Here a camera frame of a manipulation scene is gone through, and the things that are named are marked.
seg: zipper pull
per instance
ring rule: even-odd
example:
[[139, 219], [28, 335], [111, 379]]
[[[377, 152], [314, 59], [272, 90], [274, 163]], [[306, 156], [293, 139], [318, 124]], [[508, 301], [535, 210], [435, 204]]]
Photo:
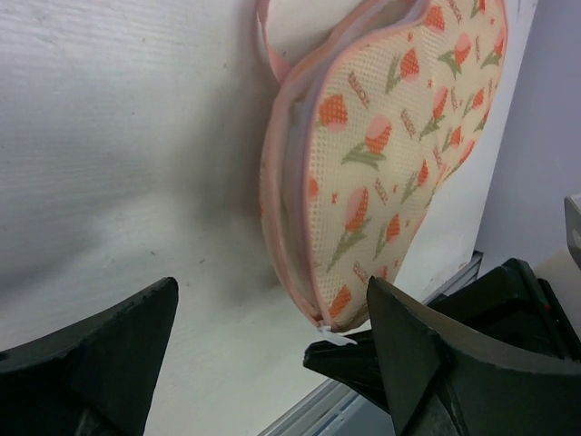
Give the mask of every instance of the zipper pull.
[[317, 330], [322, 335], [323, 339], [327, 342], [330, 342], [338, 347], [343, 347], [348, 344], [357, 345], [357, 341], [352, 340], [351, 338], [342, 336], [338, 333], [333, 333], [330, 330], [329, 325], [320, 325], [317, 327]]

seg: white wall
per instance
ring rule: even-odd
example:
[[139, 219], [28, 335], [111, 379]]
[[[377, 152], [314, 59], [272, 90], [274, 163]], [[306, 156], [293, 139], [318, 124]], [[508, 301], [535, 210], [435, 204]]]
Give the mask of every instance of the white wall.
[[566, 245], [563, 199], [581, 192], [579, 16], [578, 0], [538, 3], [478, 235], [483, 270]]

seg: pink strap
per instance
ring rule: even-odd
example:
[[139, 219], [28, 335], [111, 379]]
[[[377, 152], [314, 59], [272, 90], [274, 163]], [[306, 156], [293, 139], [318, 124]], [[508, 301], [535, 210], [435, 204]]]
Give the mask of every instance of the pink strap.
[[262, 42], [266, 47], [266, 53], [269, 57], [269, 65], [271, 66], [272, 73], [279, 84], [282, 84], [284, 78], [287, 76], [291, 70], [291, 64], [283, 59], [283, 57], [274, 50], [274, 47], [269, 44], [268, 37], [266, 35], [266, 22], [269, 17], [269, 4], [271, 0], [257, 0], [256, 3], [256, 15], [258, 16], [258, 23], [261, 27]]

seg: cream mesh fabric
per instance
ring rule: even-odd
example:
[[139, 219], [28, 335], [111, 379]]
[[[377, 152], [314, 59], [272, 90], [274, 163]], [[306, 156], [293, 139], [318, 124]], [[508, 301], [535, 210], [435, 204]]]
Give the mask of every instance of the cream mesh fabric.
[[478, 141], [506, 39], [501, 1], [434, 0], [420, 25], [362, 38], [327, 72], [307, 239], [311, 287], [335, 330], [367, 320], [369, 277], [395, 280], [434, 192]]

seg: tulip print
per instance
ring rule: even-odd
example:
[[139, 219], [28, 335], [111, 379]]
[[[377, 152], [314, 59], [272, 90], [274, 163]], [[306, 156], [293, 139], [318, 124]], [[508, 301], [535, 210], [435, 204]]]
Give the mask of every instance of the tulip print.
[[413, 82], [418, 78], [419, 64], [415, 48], [412, 48], [403, 56], [399, 66], [399, 73], [401, 78], [407, 82]]
[[442, 6], [431, 6], [426, 14], [426, 27], [435, 34], [441, 35], [446, 31], [446, 22], [442, 13]]
[[458, 164], [454, 167], [454, 169], [452, 169], [452, 171], [450, 171], [450, 173], [446, 177], [447, 179], [450, 177], [450, 175], [452, 175], [453, 173], [455, 173], [456, 170], [460, 166], [462, 166], [462, 164], [468, 159], [468, 157], [472, 153], [472, 150], [474, 149], [474, 145], [475, 144], [476, 144], [476, 141], [474, 141], [473, 139], [471, 139], [470, 141], [468, 141], [468, 143], [466, 144], [466, 148], [462, 152], [462, 156], [460, 157], [460, 160], [459, 160]]
[[332, 132], [341, 132], [347, 127], [349, 115], [342, 94], [334, 94], [319, 106], [319, 124]]
[[484, 103], [484, 88], [480, 88], [477, 93], [471, 94], [466, 101], [464, 107], [464, 114], [462, 118], [466, 117], [471, 110], [478, 109]]
[[380, 279], [387, 280], [388, 279], [388, 267], [387, 266], [379, 267], [378, 270], [375, 272], [375, 276], [379, 277]]
[[367, 216], [369, 205], [369, 191], [367, 188], [358, 188], [347, 201], [347, 211], [345, 214], [345, 231], [339, 239], [335, 253], [333, 254], [327, 273], [335, 266], [335, 263], [353, 245], [367, 237], [363, 232], [371, 218]]
[[446, 53], [441, 55], [438, 60], [449, 66], [454, 78], [456, 78], [458, 73], [462, 74], [462, 64], [464, 64], [466, 58], [470, 54], [471, 48], [472, 44], [470, 43], [470, 37], [468, 34], [464, 33], [458, 37], [454, 50], [448, 50]]
[[487, 111], [484, 112], [484, 116], [482, 117], [482, 120], [480, 120], [480, 123], [478, 123], [478, 125], [476, 126], [476, 129], [474, 129], [474, 132], [484, 130], [484, 126], [487, 123], [489, 113], [490, 113], [490, 103], [488, 103]]
[[472, 14], [470, 14], [470, 18], [474, 18], [478, 15], [478, 12], [484, 14], [487, 10], [487, 2], [486, 0], [474, 0], [474, 4], [472, 5]]
[[434, 108], [432, 110], [432, 117], [419, 134], [420, 141], [427, 134], [436, 132], [439, 129], [439, 123], [445, 118], [444, 109], [446, 108], [447, 99], [448, 89], [446, 86], [442, 86], [438, 89], [436, 95], [434, 96]]
[[408, 50], [403, 58], [398, 55], [394, 56], [389, 64], [388, 82], [385, 87], [385, 94], [389, 94], [401, 80], [406, 82], [413, 82], [419, 76], [419, 62], [416, 49]]
[[355, 162], [379, 170], [378, 162], [385, 161], [381, 154], [391, 136], [391, 121], [384, 115], [377, 115], [367, 128], [365, 141], [353, 147], [341, 160], [341, 164]]
[[333, 303], [329, 308], [329, 315], [331, 318], [337, 318], [345, 310], [347, 305], [351, 302], [351, 291], [347, 285], [344, 285], [333, 299]]
[[474, 141], [473, 139], [468, 141], [468, 144], [466, 145], [466, 148], [464, 149], [464, 152], [462, 152], [462, 156], [460, 157], [460, 164], [463, 164], [468, 159], [468, 157], [472, 153], [472, 150], [474, 149], [475, 144], [476, 141]]
[[421, 188], [426, 181], [428, 180], [429, 170], [428, 170], [428, 162], [424, 159], [424, 163], [421, 165], [421, 170], [419, 170], [418, 174], [418, 188]]
[[480, 68], [484, 68], [487, 65], [500, 65], [500, 59], [502, 59], [502, 55], [505, 51], [505, 38], [505, 28], [501, 27], [498, 31], [497, 41], [494, 43], [494, 48], [484, 59]]
[[383, 249], [389, 244], [393, 243], [401, 233], [401, 226], [399, 224], [399, 214], [395, 214], [391, 217], [388, 223], [385, 223], [379, 229], [378, 241], [375, 245], [375, 256], [373, 260], [376, 260]]
[[309, 176], [308, 193], [310, 201], [315, 200], [317, 195], [319, 195], [319, 184], [317, 183], [317, 179], [312, 175]]
[[462, 127], [459, 126], [456, 129], [448, 129], [448, 134], [444, 140], [444, 145], [442, 145], [442, 152], [445, 152], [449, 147], [458, 148], [462, 142]]
[[426, 181], [428, 180], [428, 177], [429, 177], [428, 162], [424, 160], [419, 171], [415, 171], [408, 178], [408, 182], [406, 183], [406, 186], [403, 190], [403, 195], [401, 197], [401, 203], [403, 204], [404, 202], [406, 202], [406, 200], [408, 200], [408, 198], [414, 192], [416, 192], [418, 188], [424, 186], [426, 184]]

